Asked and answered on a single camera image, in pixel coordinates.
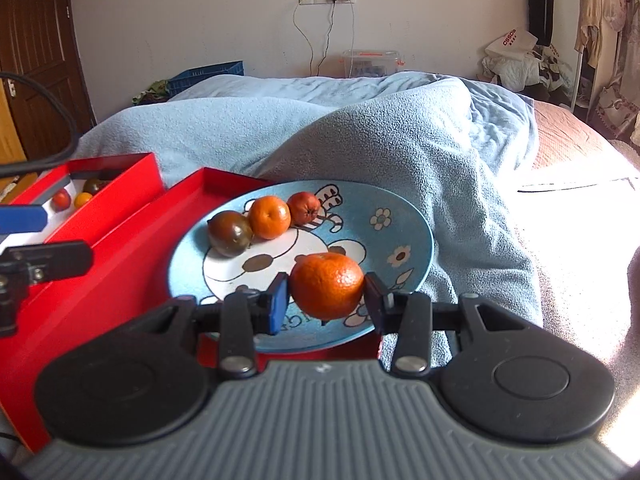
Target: blue plate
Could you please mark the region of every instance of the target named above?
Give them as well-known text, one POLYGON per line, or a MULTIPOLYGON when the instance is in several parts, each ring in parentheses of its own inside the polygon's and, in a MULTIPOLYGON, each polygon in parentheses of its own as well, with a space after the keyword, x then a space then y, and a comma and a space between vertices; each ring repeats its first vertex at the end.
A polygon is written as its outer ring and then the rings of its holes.
MULTIPOLYGON (((289 273, 300 254, 339 251, 373 270, 393 290, 413 292, 422 285, 433 259, 433 235, 424 216, 404 198, 355 182, 305 180, 265 187, 242 195, 203 217, 184 235, 169 264, 172 296, 191 294, 200 304, 214 303, 244 287, 266 290, 278 272, 289 273), (289 228, 279 238, 254 242, 235 258, 209 247, 207 220, 224 210, 246 212, 252 201, 299 191, 314 192, 322 203, 318 218, 289 228), (261 254, 267 256, 256 258, 261 254), (245 265, 249 258, 254 258, 245 265)), ((373 330, 363 304, 345 319, 322 326, 290 303, 282 331, 256 336, 258 352, 306 352, 330 348, 373 330)))

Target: blue plastic basket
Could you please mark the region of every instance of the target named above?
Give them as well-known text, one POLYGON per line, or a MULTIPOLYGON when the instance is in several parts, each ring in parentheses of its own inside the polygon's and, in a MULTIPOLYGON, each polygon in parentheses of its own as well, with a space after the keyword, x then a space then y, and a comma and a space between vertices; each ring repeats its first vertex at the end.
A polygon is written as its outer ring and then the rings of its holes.
POLYGON ((171 97, 178 95, 183 90, 204 81, 210 77, 220 74, 244 75, 244 66, 242 61, 233 61, 231 63, 220 63, 217 65, 201 66, 199 68, 191 68, 179 73, 177 76, 169 79, 167 89, 171 97))

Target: silver bolt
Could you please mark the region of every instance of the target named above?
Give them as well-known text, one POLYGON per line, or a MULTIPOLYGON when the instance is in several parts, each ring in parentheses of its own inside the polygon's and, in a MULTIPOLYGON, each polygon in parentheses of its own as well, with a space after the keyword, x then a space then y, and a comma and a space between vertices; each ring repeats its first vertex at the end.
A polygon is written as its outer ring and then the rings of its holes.
POLYGON ((396 361, 396 368, 407 374, 419 374, 427 369, 427 361, 415 355, 405 355, 396 361))
POLYGON ((254 367, 254 362, 247 357, 232 355, 222 359, 220 367, 230 374, 244 374, 254 367))

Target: yellow cherry tomato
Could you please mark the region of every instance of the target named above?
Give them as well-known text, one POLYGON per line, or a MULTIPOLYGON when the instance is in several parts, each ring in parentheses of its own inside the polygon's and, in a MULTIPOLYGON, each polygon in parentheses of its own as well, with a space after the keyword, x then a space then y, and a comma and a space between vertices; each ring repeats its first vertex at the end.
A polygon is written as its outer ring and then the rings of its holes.
POLYGON ((87 193, 87 192, 82 192, 82 193, 78 193, 78 195, 76 195, 76 198, 74 200, 74 206, 76 206, 76 208, 81 208, 84 204, 86 204, 87 202, 89 202, 89 200, 91 200, 94 196, 91 193, 87 193))

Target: blue blanket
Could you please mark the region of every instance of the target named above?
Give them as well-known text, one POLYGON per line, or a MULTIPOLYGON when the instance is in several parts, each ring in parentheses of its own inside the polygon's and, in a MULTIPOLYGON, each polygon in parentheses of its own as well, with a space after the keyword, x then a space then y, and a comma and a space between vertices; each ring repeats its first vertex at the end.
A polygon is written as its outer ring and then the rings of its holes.
MULTIPOLYGON (((193 98, 124 110, 87 133, 78 156, 155 152, 169 186, 211 166, 275 181, 384 187, 412 202, 434 231, 434 266, 423 291, 435 301, 476 291, 542 323, 533 264, 495 186, 536 155, 529 100, 419 73, 353 81, 229 78, 206 82, 201 92, 216 98, 195 98, 196 86, 193 98)), ((386 341, 387 357, 392 347, 386 341)), ((444 337, 436 337, 433 363, 449 358, 444 337)))

